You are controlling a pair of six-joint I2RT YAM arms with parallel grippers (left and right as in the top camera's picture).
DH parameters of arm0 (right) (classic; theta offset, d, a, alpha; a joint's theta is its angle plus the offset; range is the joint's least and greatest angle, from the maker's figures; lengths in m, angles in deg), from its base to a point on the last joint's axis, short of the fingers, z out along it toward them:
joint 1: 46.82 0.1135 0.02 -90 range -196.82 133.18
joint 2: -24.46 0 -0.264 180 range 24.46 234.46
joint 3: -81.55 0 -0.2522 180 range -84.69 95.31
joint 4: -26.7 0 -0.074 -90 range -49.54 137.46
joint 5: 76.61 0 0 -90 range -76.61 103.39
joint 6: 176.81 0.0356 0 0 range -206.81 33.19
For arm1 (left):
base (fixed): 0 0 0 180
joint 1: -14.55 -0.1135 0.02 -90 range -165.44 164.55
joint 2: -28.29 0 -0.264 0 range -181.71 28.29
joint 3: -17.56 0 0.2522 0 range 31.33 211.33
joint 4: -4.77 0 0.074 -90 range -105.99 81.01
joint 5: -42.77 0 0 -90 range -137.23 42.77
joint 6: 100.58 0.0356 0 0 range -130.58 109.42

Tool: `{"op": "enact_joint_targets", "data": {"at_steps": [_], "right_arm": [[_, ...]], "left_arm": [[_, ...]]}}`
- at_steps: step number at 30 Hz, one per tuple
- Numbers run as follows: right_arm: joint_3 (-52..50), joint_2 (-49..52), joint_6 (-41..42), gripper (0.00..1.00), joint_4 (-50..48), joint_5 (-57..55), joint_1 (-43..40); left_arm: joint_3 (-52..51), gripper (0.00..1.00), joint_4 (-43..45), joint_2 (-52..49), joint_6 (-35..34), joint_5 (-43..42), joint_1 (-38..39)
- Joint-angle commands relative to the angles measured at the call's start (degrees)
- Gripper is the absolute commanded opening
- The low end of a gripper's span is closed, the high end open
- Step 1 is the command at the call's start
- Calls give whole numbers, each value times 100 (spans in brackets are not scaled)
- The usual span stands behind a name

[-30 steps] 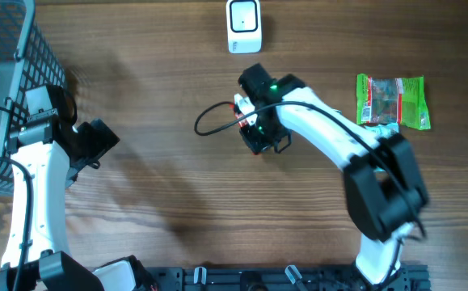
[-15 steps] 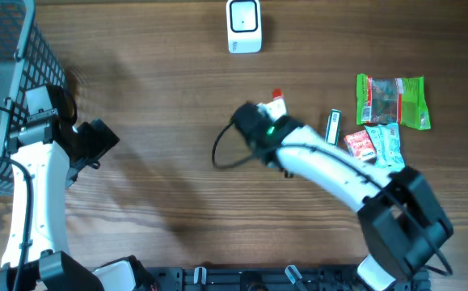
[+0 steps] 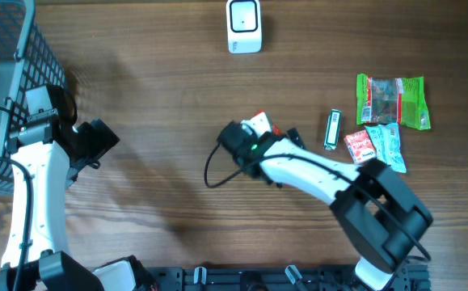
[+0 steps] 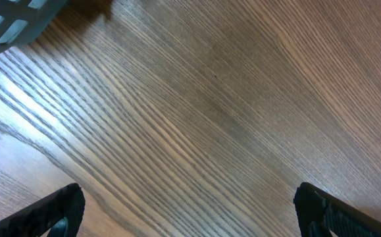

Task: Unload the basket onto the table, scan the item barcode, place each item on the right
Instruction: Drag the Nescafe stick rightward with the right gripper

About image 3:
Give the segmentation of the green snack bag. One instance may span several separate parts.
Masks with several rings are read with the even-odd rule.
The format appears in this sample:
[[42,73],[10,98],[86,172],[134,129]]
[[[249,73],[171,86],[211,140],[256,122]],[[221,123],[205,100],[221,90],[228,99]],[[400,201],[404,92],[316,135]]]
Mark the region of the green snack bag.
[[424,77],[356,77],[356,123],[397,123],[429,130],[431,121],[425,99]]

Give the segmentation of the teal tissue pack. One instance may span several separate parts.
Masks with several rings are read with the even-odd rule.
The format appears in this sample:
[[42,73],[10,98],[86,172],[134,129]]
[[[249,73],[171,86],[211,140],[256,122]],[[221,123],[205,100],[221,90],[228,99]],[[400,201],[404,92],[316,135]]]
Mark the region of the teal tissue pack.
[[406,174],[407,167],[400,150],[398,124],[366,126],[365,129],[377,152],[377,158],[393,171]]

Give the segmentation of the red candy bar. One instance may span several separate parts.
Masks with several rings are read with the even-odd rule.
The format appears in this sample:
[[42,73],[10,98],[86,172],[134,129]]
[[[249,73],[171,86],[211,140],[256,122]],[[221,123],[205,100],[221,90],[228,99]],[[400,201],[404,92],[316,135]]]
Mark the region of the red candy bar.
[[[258,111],[255,113],[255,116],[259,115],[260,113],[264,113],[264,110],[258,110]],[[276,126],[275,123],[273,123],[273,122],[271,121],[271,119],[270,119],[269,116],[268,116],[268,121],[269,121],[269,123],[270,123],[271,126],[272,126],[272,132],[275,133],[275,134],[277,134],[277,135],[281,135],[281,134],[282,134],[281,130]]]

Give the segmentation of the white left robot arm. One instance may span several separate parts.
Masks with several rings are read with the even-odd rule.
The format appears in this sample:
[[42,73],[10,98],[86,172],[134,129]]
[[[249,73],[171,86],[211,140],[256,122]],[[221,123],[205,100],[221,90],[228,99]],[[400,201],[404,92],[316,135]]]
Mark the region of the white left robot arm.
[[99,119],[77,129],[57,120],[31,122],[10,140],[14,172],[11,233],[2,257],[0,290],[157,290],[133,255],[90,271],[70,255],[65,190],[86,166],[119,142]]

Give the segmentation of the dark green gum pack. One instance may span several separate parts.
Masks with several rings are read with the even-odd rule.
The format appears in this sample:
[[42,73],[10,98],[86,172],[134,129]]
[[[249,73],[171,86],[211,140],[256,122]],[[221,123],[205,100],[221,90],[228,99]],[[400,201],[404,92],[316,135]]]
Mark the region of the dark green gum pack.
[[323,143],[325,150],[335,150],[337,148],[341,120],[342,112],[338,109],[332,109],[328,116],[327,129]]

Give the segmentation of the small orange white box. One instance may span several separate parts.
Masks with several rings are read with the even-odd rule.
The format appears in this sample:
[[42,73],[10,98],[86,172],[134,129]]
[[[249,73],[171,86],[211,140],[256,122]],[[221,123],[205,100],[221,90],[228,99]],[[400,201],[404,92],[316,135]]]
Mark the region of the small orange white box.
[[377,151],[366,130],[348,134],[344,137],[344,142],[355,164],[377,157]]

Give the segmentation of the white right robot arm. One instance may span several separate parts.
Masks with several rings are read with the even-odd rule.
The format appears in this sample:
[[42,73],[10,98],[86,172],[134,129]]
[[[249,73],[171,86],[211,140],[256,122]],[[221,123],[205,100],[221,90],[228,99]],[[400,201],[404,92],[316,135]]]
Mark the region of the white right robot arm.
[[246,125],[236,129],[228,149],[248,175],[297,188],[329,207],[360,254],[355,275],[364,286],[387,287],[413,248],[430,258],[420,239],[433,217],[385,163],[336,162]]

